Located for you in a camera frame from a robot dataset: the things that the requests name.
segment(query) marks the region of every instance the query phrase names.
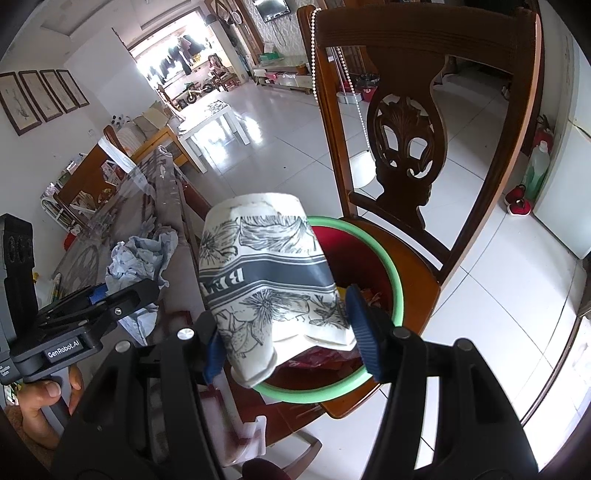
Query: shoe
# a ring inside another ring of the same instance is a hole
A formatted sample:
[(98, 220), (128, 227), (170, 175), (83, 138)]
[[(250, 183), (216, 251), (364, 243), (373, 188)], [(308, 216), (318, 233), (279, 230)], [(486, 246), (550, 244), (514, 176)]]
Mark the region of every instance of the shoe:
[(515, 203), (517, 200), (521, 200), (525, 196), (525, 185), (522, 183), (517, 185), (507, 195), (505, 195), (505, 205), (509, 206), (511, 203)]
[(531, 203), (525, 199), (517, 200), (507, 206), (507, 213), (513, 216), (526, 216), (531, 212)]

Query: floral paper cup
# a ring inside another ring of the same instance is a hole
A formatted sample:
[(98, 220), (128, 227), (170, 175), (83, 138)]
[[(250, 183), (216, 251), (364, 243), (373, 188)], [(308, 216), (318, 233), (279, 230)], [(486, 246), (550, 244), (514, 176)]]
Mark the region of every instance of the floral paper cup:
[(324, 253), (292, 195), (243, 195), (212, 208), (199, 281), (233, 376), (246, 387), (312, 346), (355, 346)]

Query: framed picture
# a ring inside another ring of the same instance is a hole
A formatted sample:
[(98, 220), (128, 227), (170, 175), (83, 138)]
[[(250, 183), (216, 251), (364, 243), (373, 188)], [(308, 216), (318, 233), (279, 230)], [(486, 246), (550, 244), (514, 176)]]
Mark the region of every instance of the framed picture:
[(84, 93), (82, 93), (82, 90), (80, 90), (80, 87), (78, 87), (74, 77), (72, 77), (72, 74), (68, 70), (56, 70), (56, 72), (61, 80), (61, 84), (70, 93), (70, 96), (74, 99), (76, 105), (90, 105), (90, 102), (86, 99)]
[(41, 125), (15, 72), (0, 73), (0, 103), (19, 136)]
[(38, 71), (23, 70), (18, 72), (18, 76), (21, 78), (25, 90), (37, 107), (43, 120), (48, 122), (49, 120), (53, 120), (54, 118), (63, 115), (56, 101), (49, 93), (47, 86), (43, 83), (43, 80), (41, 80), (41, 75), (39, 75)]
[(69, 113), (72, 110), (76, 110), (78, 105), (76, 105), (74, 99), (70, 96), (70, 94), (66, 91), (66, 88), (60, 81), (60, 78), (57, 76), (57, 72), (55, 70), (39, 70), (41, 76), (46, 81), (47, 86), (53, 93), (53, 96), (56, 98), (57, 103), (60, 104), (62, 110), (65, 113)]

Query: finger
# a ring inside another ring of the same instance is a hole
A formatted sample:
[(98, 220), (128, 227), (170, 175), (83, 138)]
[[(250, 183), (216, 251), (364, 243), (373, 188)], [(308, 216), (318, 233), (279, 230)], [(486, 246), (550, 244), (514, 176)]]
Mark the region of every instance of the finger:
[(70, 404), (68, 405), (68, 409), (70, 411), (70, 415), (72, 415), (80, 403), (80, 399), (84, 393), (84, 379), (82, 378), (82, 372), (75, 365), (70, 366), (69, 377), (70, 385), (72, 386), (72, 393), (70, 394)]
[(25, 384), (17, 394), (22, 429), (33, 441), (51, 450), (57, 447), (60, 439), (41, 412), (41, 407), (53, 405), (60, 397), (60, 386), (51, 381)]

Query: black handheld device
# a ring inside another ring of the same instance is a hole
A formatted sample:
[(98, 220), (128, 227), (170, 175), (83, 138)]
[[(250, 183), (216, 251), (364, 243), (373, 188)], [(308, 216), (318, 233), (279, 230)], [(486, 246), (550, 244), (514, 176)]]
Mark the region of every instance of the black handheld device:
[(104, 284), (78, 290), (39, 310), (33, 282), (33, 226), (0, 216), (0, 383), (54, 380), (62, 399), (43, 410), (58, 434), (69, 419), (67, 367), (102, 349), (117, 320), (157, 301), (159, 288), (142, 280), (113, 295)]

